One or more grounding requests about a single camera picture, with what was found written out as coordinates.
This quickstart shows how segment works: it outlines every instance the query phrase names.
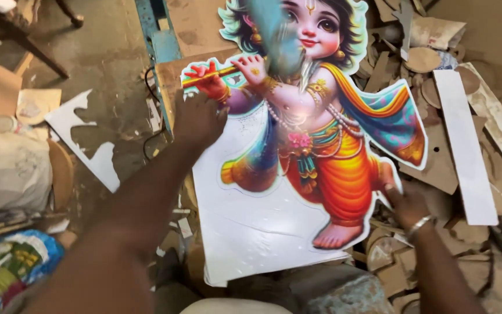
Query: printed krishna figure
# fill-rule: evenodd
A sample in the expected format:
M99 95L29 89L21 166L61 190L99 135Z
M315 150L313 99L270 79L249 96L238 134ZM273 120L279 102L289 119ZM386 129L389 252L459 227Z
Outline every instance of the printed krishna figure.
M300 93L298 76L271 77L265 71L261 36L247 15L246 1L227 0L219 13L225 25L222 36L247 53L231 61L247 82L227 84L220 72L194 85L221 106L229 106L231 115L257 106L269 111L261 138L239 158L224 163L221 180L262 192L277 176L286 176L303 199L322 204L330 215L313 246L341 249L362 235L377 198L388 203L383 195L386 184L401 190L394 164L374 154L370 142L422 169L427 136L421 119L405 81L369 94L347 76L357 71L366 55L365 2L282 1L290 26L298 30L299 45L316 61L306 93ZM182 78L195 81L216 72L217 64L215 59L193 63Z

